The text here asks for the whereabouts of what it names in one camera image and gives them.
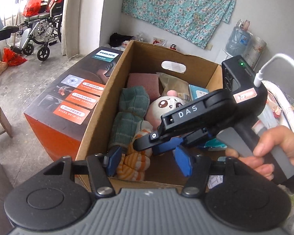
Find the person's right hand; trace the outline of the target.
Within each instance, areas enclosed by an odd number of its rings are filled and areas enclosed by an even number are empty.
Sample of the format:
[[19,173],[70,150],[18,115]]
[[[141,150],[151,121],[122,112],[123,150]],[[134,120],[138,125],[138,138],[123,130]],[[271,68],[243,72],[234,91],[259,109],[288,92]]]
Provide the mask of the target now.
[[266,130],[253,150],[253,156],[243,158],[237,151],[230,148],[226,149],[225,155],[238,158],[260,175],[268,180],[273,180],[275,166],[273,164],[265,164],[264,156],[270,153],[276,146],[281,147],[290,163],[294,166],[294,133],[285,126],[277,126]]

